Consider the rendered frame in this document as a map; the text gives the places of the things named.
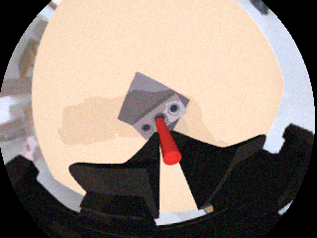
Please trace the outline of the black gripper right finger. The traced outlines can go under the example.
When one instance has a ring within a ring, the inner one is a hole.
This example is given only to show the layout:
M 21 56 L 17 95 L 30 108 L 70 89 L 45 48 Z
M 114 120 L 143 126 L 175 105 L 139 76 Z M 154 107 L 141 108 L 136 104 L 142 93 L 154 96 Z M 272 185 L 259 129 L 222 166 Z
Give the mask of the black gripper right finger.
M 193 194 L 198 211 L 211 206 L 211 198 L 218 193 L 219 187 L 229 177 L 234 165 L 262 150 L 266 143 L 265 134 L 227 147 L 203 143 L 178 131 L 169 131 L 169 134 L 181 154 L 179 167 Z

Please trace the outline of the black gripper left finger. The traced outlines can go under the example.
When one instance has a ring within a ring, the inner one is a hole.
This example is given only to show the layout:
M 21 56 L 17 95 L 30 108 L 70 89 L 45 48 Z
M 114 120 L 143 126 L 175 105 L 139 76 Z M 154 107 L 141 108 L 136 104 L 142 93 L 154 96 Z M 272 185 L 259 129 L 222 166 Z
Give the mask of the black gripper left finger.
M 154 219 L 159 218 L 159 132 L 119 164 L 74 163 L 68 170 L 84 191 L 116 195 L 138 195 Z

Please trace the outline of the red peg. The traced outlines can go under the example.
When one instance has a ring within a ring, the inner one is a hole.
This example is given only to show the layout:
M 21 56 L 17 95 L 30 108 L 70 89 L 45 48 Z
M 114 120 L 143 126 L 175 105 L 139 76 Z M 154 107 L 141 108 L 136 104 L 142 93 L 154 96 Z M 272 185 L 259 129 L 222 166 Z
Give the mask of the red peg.
M 181 160 L 181 154 L 163 122 L 165 122 L 163 119 L 158 119 L 156 122 L 159 133 L 159 150 L 161 151 L 163 163 L 167 166 L 174 166 Z

